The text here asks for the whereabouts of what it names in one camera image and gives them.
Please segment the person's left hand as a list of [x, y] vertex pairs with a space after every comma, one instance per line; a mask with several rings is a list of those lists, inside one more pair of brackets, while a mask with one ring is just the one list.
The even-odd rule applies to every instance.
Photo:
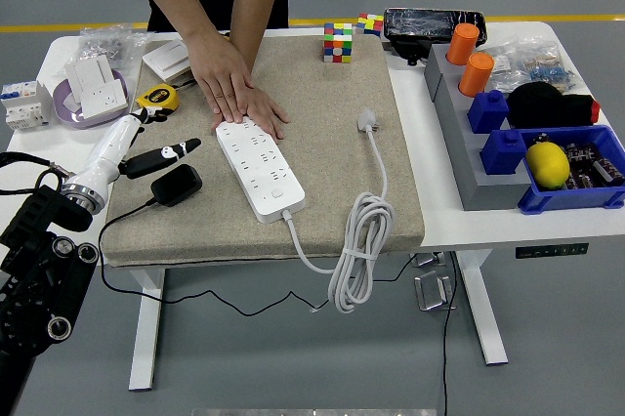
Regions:
[[285, 138], [284, 126], [290, 122], [287, 112], [265, 91], [246, 89], [246, 111], [263, 131], [279, 142]]

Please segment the person's right hand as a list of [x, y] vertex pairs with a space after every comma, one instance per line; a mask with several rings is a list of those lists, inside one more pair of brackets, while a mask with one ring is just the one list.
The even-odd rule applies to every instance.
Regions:
[[190, 69], [209, 104], [214, 125], [241, 123], [253, 89], [241, 54], [219, 33], [199, 33], [183, 38]]

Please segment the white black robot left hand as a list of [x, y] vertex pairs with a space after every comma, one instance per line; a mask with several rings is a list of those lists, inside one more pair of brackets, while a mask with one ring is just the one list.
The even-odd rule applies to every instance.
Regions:
[[134, 180], [170, 167], [194, 151], [201, 145], [198, 138], [126, 157], [144, 124], [164, 122], [171, 113], [164, 107], [148, 106], [121, 117], [93, 148], [83, 170], [63, 183], [61, 194], [97, 214], [108, 202], [108, 186], [121, 175]]

